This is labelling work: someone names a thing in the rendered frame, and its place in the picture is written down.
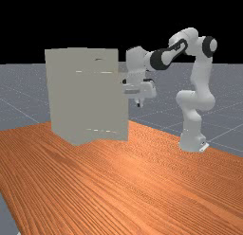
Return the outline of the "pale cabinet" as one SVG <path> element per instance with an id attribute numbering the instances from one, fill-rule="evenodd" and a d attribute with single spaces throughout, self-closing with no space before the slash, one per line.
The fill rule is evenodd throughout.
<path id="1" fill-rule="evenodd" d="M 45 51 L 51 131 L 72 145 L 128 139 L 128 99 L 118 51 L 69 47 Z"/>

